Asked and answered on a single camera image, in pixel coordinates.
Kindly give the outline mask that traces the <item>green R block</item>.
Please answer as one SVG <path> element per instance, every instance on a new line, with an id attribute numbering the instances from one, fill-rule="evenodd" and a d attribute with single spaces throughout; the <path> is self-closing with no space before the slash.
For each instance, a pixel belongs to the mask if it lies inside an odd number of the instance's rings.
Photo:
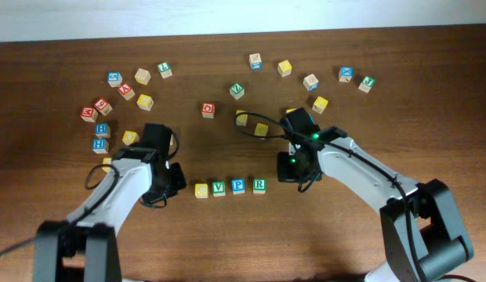
<path id="1" fill-rule="evenodd" d="M 253 179 L 253 193 L 266 193 L 267 181 L 265 179 Z"/>

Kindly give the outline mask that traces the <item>green V block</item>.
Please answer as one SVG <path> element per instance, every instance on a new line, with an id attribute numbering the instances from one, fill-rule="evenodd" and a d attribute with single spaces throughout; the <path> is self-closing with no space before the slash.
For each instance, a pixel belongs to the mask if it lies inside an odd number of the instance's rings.
<path id="1" fill-rule="evenodd" d="M 213 182 L 212 183 L 212 193 L 214 197 L 221 197 L 226 195 L 225 182 Z"/>

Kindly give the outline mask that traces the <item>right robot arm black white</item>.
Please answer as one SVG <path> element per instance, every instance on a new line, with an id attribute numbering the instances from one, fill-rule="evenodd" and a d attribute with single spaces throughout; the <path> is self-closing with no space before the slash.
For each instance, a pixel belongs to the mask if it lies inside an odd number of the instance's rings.
<path id="1" fill-rule="evenodd" d="M 365 281 L 437 281 L 473 257 L 455 198 L 440 180 L 422 183 L 364 152 L 342 129 L 320 128 L 303 108 L 280 121 L 289 149 L 277 156 L 277 177 L 306 192 L 331 177 L 380 217 L 386 260 Z"/>

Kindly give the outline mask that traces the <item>yellow C block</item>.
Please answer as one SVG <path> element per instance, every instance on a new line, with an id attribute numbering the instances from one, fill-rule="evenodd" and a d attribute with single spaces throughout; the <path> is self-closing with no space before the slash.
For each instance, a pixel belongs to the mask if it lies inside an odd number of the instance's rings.
<path id="1" fill-rule="evenodd" d="M 196 198 L 208 198 L 209 197 L 209 187 L 207 183 L 196 183 L 194 187 L 194 195 Z"/>

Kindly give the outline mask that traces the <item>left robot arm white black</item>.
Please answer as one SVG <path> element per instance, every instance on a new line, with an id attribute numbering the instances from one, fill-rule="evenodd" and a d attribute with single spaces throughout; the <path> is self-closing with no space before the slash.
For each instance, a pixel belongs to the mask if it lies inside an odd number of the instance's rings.
<path id="1" fill-rule="evenodd" d="M 35 281 L 122 281 L 117 235 L 136 203 L 164 208 L 187 182 L 169 147 L 177 134 L 147 123 L 142 138 L 121 148 L 105 177 L 64 221 L 42 223 L 35 237 Z"/>

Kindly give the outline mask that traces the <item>blue P block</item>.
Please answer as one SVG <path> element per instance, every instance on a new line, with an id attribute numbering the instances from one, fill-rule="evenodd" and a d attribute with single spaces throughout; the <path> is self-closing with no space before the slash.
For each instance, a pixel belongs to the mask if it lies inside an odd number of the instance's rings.
<path id="1" fill-rule="evenodd" d="M 233 194 L 240 194 L 245 192 L 245 180 L 244 179 L 232 179 L 231 189 Z"/>

